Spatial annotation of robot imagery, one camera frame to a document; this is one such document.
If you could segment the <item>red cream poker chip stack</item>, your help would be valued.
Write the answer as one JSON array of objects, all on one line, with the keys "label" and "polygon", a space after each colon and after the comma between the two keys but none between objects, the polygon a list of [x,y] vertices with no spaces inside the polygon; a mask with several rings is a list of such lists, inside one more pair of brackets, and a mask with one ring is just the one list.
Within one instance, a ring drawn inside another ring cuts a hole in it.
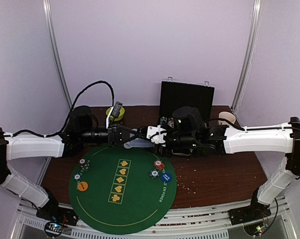
[{"label": "red cream poker chip stack", "polygon": [[162,160],[155,160],[154,161],[154,166],[156,167],[156,169],[158,170],[163,170],[165,169],[165,164]]}]

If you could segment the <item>blue small blind button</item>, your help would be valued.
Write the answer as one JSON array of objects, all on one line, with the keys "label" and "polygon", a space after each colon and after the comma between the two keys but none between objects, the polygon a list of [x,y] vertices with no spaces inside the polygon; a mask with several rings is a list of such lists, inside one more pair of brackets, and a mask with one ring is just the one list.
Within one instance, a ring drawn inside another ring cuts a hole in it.
[{"label": "blue small blind button", "polygon": [[165,183],[171,182],[173,179],[173,176],[171,173],[165,172],[161,175],[161,180]]}]

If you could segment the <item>green white small chip stack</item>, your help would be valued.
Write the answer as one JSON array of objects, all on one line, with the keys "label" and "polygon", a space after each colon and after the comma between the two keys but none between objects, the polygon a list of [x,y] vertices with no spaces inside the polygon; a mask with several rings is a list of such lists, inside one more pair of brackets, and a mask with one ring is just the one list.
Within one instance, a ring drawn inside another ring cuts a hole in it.
[{"label": "green white small chip stack", "polygon": [[80,173],[77,173],[73,176],[73,179],[76,181],[76,182],[80,182],[81,181],[81,178],[82,178],[82,175]]}]

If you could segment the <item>orange big blind button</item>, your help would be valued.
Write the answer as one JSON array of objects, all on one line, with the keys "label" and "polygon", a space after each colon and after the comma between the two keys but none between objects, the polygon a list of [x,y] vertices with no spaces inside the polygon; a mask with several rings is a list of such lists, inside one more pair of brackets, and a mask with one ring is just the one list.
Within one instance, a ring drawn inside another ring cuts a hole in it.
[{"label": "orange big blind button", "polygon": [[85,192],[87,191],[89,188],[89,185],[86,181],[81,181],[78,183],[77,185],[77,189],[80,191],[80,192]]}]

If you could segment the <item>blue playing card deck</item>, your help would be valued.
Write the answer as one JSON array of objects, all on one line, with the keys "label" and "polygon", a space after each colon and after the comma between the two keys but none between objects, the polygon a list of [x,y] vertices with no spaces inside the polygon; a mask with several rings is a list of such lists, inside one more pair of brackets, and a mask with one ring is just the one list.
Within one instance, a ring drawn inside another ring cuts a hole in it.
[{"label": "blue playing card deck", "polygon": [[154,144],[150,141],[145,139],[136,138],[129,142],[126,142],[123,147],[125,149],[132,149],[132,148],[152,148]]}]

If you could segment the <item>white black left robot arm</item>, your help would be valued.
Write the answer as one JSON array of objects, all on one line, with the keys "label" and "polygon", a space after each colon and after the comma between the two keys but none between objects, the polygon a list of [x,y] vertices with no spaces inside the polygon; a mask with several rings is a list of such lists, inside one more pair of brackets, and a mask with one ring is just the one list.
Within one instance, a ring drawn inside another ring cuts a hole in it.
[{"label": "white black left robot arm", "polygon": [[122,111],[117,102],[110,108],[105,126],[99,126],[97,118],[88,106],[79,106],[70,112],[66,127],[53,134],[38,134],[30,130],[16,133],[0,128],[0,186],[42,210],[51,221],[62,217],[62,210],[52,193],[28,180],[9,164],[17,159],[69,158],[81,153],[86,145],[120,145],[127,140],[123,133],[131,130],[114,124]]}]

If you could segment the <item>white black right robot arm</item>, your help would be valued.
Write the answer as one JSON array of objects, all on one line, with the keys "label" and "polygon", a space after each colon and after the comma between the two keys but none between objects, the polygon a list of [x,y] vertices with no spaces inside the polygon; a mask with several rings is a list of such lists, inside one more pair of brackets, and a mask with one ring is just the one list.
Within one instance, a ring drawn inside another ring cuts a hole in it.
[{"label": "white black right robot arm", "polygon": [[[126,110],[125,120],[131,126],[154,125],[158,119],[158,106],[136,106]],[[172,157],[179,184],[172,209],[250,199],[253,191],[265,183],[265,175],[269,179],[283,156],[274,152],[246,152],[189,159]],[[300,212],[300,180],[291,184],[283,195],[291,211]]]}]

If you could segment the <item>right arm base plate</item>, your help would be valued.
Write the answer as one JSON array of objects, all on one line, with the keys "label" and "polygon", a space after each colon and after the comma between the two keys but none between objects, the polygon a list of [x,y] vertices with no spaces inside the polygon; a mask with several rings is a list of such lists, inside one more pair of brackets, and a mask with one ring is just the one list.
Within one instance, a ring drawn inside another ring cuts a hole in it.
[{"label": "right arm base plate", "polygon": [[264,216],[270,216],[271,214],[268,206],[246,206],[228,211],[232,225],[260,220]]}]

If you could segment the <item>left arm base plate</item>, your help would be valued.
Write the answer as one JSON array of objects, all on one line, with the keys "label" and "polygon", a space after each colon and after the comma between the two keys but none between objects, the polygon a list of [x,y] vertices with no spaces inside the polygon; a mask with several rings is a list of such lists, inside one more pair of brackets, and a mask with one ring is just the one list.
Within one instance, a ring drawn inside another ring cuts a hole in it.
[{"label": "left arm base plate", "polygon": [[59,223],[64,226],[76,226],[79,216],[73,209],[58,207],[57,210],[44,210],[39,208],[36,216],[45,220]]}]

